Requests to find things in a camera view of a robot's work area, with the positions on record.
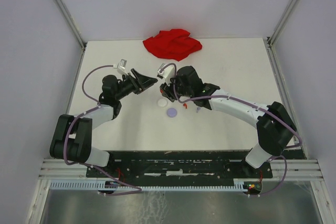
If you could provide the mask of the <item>orange earbud charging case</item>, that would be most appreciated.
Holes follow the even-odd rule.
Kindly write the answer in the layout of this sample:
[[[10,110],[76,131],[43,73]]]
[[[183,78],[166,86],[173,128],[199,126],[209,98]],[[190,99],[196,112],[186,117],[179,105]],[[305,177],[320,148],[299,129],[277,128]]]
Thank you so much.
[[[161,95],[162,95],[163,97],[166,97],[166,98],[167,98],[167,94],[166,94],[166,92],[165,92],[163,89],[161,89],[160,92],[161,92]]]

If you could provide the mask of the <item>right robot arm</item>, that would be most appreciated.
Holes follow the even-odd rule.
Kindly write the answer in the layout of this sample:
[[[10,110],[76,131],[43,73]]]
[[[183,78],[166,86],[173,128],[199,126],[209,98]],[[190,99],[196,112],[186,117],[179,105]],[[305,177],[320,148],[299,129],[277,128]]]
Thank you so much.
[[[219,86],[204,83],[192,66],[178,69],[175,64],[162,64],[157,71],[164,83],[161,95],[171,102],[193,102],[198,108],[223,112],[240,119],[257,130],[258,142],[245,156],[241,172],[254,177],[260,166],[289,148],[297,129],[286,108],[279,102],[265,105],[237,98]]]

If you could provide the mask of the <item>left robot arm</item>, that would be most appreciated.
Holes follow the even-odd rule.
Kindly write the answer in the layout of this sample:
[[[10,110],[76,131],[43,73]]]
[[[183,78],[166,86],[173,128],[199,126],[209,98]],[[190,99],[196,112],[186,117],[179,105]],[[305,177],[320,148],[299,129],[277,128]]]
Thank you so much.
[[[57,121],[49,148],[50,156],[62,159],[66,164],[98,166],[105,177],[116,171],[115,162],[107,151],[92,146],[92,131],[100,125],[114,120],[120,113],[120,100],[131,93],[140,94],[157,83],[157,78],[147,77],[131,69],[118,79],[107,75],[102,79],[102,92],[97,105],[77,116],[62,114]]]

